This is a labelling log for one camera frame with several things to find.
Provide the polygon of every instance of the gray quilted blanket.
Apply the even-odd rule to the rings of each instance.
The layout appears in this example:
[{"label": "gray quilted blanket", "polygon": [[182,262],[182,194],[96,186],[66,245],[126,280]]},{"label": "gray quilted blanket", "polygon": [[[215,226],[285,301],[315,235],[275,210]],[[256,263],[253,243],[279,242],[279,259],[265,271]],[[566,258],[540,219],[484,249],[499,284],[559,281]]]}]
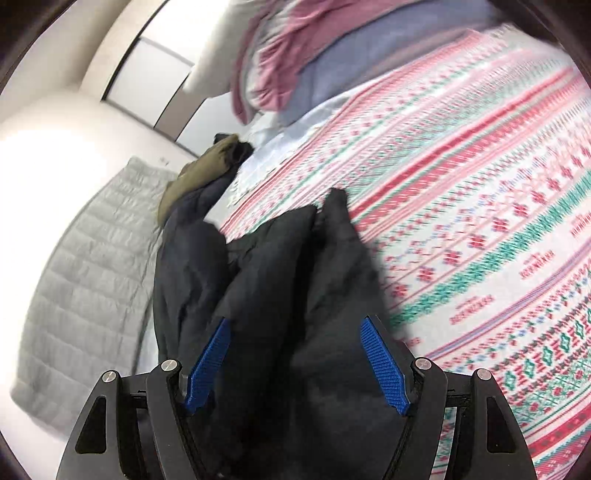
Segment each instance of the gray quilted blanket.
[{"label": "gray quilted blanket", "polygon": [[12,398],[66,436],[102,372],[135,373],[152,315],[156,210],[175,176],[132,158],[70,224],[41,275]]}]

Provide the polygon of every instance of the metal screw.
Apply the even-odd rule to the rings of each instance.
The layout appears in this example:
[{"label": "metal screw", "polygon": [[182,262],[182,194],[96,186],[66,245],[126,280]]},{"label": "metal screw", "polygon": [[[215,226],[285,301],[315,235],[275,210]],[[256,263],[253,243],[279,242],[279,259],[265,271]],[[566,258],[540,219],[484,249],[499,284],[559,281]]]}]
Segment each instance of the metal screw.
[{"label": "metal screw", "polygon": [[117,378],[117,374],[113,371],[105,372],[103,374],[103,382],[105,383],[112,382],[115,378]]},{"label": "metal screw", "polygon": [[476,375],[478,375],[478,378],[481,380],[490,380],[492,378],[492,374],[486,368],[481,368],[476,372]]},{"label": "metal screw", "polygon": [[417,358],[414,364],[419,370],[429,370],[431,368],[431,362],[426,358]]},{"label": "metal screw", "polygon": [[178,363],[176,360],[165,360],[164,362],[162,362],[162,365],[160,365],[160,367],[165,372],[170,372],[171,370],[177,368],[177,365]]}]

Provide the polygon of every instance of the blue gripper pad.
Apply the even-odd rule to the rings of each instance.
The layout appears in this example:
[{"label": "blue gripper pad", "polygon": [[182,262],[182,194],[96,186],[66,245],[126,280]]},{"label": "blue gripper pad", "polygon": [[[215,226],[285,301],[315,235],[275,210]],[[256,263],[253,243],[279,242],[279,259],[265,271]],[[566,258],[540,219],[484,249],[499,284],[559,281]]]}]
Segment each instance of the blue gripper pad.
[{"label": "blue gripper pad", "polygon": [[222,366],[228,347],[230,347],[230,321],[222,319],[211,340],[207,344],[199,362],[191,370],[187,380],[187,396],[184,406],[192,415],[203,407],[213,388],[213,380]]},{"label": "blue gripper pad", "polygon": [[386,402],[396,408],[400,415],[405,415],[410,402],[404,389],[404,376],[369,318],[361,324],[361,344],[379,386],[382,387]]}]

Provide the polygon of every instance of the white pillow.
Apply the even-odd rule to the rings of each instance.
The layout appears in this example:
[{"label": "white pillow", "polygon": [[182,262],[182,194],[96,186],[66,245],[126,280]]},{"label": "white pillow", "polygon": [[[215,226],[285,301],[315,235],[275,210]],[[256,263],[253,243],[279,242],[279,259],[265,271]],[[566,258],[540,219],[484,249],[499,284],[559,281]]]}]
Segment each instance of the white pillow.
[{"label": "white pillow", "polygon": [[203,98],[230,91],[230,79],[251,19],[272,0],[230,0],[184,82],[183,90]]}]

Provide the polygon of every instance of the white wall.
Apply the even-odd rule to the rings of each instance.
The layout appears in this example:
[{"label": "white wall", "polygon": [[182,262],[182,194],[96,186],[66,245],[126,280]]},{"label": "white wall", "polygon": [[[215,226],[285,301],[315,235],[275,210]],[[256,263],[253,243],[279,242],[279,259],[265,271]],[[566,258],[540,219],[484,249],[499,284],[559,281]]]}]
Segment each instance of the white wall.
[{"label": "white wall", "polygon": [[0,124],[0,430],[33,480],[55,479],[65,440],[9,396],[28,304],[63,231],[132,155],[176,171],[194,160],[77,91],[52,94]]},{"label": "white wall", "polygon": [[0,122],[29,103],[80,83],[129,0],[77,0],[33,44],[0,94]]},{"label": "white wall", "polygon": [[142,38],[197,63],[228,3],[229,0],[168,0],[142,32]]}]

